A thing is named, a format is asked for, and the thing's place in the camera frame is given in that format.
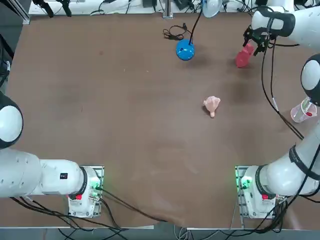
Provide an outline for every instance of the clear plastic cup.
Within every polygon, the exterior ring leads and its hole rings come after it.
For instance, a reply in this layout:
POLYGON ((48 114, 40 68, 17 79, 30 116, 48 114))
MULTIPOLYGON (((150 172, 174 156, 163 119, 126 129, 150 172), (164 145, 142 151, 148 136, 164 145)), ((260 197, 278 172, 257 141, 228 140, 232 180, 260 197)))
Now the clear plastic cup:
POLYGON ((317 116, 317 106, 306 97, 299 105, 291 109, 290 115, 293 121, 301 123, 304 120, 317 116))

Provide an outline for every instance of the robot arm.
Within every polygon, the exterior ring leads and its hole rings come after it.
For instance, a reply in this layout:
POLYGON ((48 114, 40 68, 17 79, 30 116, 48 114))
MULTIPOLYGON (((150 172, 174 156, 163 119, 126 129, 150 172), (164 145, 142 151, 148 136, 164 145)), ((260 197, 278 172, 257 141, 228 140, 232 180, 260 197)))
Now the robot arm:
POLYGON ((10 149, 20 138, 23 115, 18 105, 0 92, 0 198, 30 195, 67 195, 69 214, 92 218, 100 215, 103 167, 63 159, 39 159, 10 149))
MULTIPOLYGON (((295 12, 282 7, 257 10, 251 27, 244 33, 258 44, 256 51, 266 50, 266 36, 288 37, 296 43, 320 51, 320 6, 295 12)), ((310 101, 320 106, 320 54, 310 57, 301 71, 301 85, 310 101)), ((293 196, 306 176, 316 149, 320 144, 320 121, 311 133, 284 156, 262 166, 250 166, 241 184, 250 218, 264 218, 275 206, 276 195, 293 196)), ((314 193, 320 184, 320 156, 312 168, 300 194, 314 193)))

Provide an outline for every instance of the blue object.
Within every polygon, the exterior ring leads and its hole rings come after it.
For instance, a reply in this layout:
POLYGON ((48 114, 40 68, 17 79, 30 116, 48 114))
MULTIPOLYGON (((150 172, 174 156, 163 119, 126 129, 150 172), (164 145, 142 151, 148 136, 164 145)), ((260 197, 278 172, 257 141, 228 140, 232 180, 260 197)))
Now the blue object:
POLYGON ((192 43, 189 44, 189 39, 182 39, 177 43, 175 52, 178 58, 188 61, 195 55, 195 46, 192 43))

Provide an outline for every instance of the small figurine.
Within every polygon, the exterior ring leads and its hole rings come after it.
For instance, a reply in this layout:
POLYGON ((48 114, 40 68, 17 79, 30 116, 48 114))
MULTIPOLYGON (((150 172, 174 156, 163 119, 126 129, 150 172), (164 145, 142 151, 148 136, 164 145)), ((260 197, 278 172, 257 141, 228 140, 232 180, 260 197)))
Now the small figurine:
POLYGON ((220 103, 220 98, 215 96, 209 96, 206 100, 203 101, 203 105, 210 112, 210 117, 215 117, 215 111, 220 103))

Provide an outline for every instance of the table surface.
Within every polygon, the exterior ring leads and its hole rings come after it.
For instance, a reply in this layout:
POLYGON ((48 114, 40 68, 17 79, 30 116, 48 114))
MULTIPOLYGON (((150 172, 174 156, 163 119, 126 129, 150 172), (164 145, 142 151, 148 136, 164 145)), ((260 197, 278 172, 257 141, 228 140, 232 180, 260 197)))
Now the table surface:
MULTIPOLYGON (((24 116, 13 148, 42 159, 104 165, 105 187, 142 211, 180 226, 229 228, 237 197, 235 166, 271 163, 299 140, 264 97, 262 53, 246 68, 235 66, 250 16, 202 17, 195 56, 181 61, 177 42, 164 39, 162 30, 182 23, 191 29, 196 17, 33 19, 22 29, 7 90, 24 116), (211 95, 221 98, 214 119, 202 106, 211 95)), ((305 97, 300 73, 311 55, 303 47, 276 48, 274 94, 287 117, 305 97)), ((306 134, 315 122, 297 127, 306 134)), ((37 199, 66 210, 61 196, 37 199)), ((0 202, 3 227, 64 226, 10 199, 0 202)), ((121 226, 155 223, 109 202, 121 226)), ((319 229, 319 215, 316 204, 298 198, 284 228, 319 229)), ((97 220, 110 223, 105 212, 97 220)), ((246 227, 259 222, 246 220, 246 227)), ((238 207, 233 227, 241 227, 238 207)))

